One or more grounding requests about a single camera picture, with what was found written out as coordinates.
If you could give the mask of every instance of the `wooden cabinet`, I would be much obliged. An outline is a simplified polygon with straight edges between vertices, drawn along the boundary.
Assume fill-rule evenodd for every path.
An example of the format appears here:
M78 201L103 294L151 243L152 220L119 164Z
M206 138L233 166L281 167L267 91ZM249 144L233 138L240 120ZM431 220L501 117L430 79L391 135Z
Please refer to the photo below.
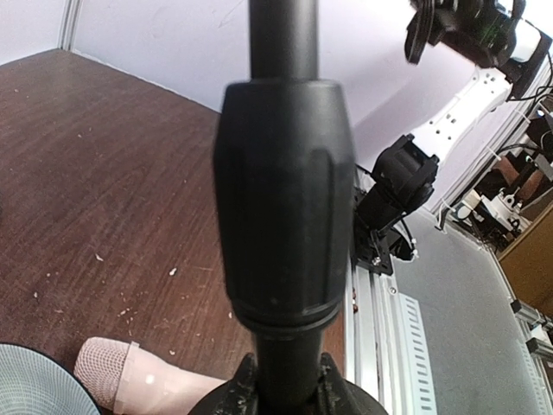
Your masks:
M553 316L553 205L506 250L499 262L521 301Z

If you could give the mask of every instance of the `gray floor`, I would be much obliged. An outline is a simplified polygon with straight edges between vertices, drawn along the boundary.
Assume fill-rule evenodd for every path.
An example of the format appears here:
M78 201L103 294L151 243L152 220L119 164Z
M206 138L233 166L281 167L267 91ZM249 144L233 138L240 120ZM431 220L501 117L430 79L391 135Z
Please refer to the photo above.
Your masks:
M453 230L436 231L426 217L408 223L421 258L396 264L397 283L421 305L438 412L548 413L491 257Z

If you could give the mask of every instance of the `metal bracket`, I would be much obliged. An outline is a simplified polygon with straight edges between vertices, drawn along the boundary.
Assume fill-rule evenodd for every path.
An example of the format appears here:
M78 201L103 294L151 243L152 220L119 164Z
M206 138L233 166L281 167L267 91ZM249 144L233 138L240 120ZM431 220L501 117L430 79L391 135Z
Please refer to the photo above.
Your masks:
M67 0L66 8L61 22L60 49L71 51L77 31L77 21L82 0Z
M537 338L531 338L526 342L526 347L531 354L541 357L545 361L553 362L553 347Z
M536 163L536 166L545 174L545 177L547 177L550 182L553 182L553 166L551 166L551 163L547 160L547 158L541 154L538 154L534 162Z
M524 363L526 364L526 369L531 378L531 384L534 388L534 393L536 394L537 404L539 406L539 413L543 415L551 415L553 409L551 408L551 398L550 398L550 388L548 383L544 383L544 380L547 379L546 374L543 369L542 362L537 357L532 357L528 353L528 348L520 343L521 352L524 357Z
M527 322L531 326L539 324L547 331L553 330L553 320L527 303L515 300L511 303L511 309L512 312L515 313L515 317L519 320Z

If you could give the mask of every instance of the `brown wood tabletop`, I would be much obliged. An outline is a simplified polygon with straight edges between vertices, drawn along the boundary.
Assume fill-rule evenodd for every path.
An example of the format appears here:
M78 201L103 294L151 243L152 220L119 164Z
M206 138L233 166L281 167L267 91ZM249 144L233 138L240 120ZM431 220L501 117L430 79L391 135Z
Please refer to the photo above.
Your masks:
M225 294L217 118L67 52L0 67L0 342L73 369L103 336L232 376L251 340ZM325 347L341 366L341 318Z

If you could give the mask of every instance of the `robotic arm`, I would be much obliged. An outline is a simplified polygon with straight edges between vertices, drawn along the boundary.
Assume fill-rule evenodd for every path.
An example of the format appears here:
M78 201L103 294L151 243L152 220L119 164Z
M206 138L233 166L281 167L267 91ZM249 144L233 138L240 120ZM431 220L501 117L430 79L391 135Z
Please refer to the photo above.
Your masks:
M418 63L427 43L443 42L477 67L469 84L433 118L399 138L376 161L368 193L358 189L355 252L358 263L391 274L390 252L404 244L393 227L432 195L440 165L489 112L520 99L536 77L551 39L494 1L421 1L408 28L405 56Z

